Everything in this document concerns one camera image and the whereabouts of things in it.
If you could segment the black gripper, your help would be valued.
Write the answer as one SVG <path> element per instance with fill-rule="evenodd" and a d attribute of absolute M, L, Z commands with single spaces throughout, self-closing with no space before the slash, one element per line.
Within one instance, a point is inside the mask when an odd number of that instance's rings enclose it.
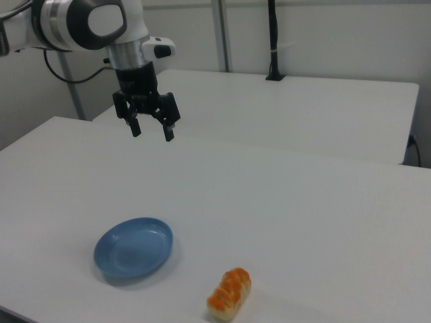
<path fill-rule="evenodd" d="M 138 137 L 141 129 L 137 113 L 152 115 L 162 125 L 165 140 L 173 140 L 175 123 L 180 120 L 180 112 L 176 104 L 173 93 L 160 95 L 158 93 L 158 81 L 154 64 L 149 62 L 144 66 L 115 70 L 120 90 L 113 93 L 113 102 L 117 117 L 124 119 L 130 127 L 132 136 Z M 139 101 L 135 108 L 130 99 L 145 97 L 144 101 Z"/>

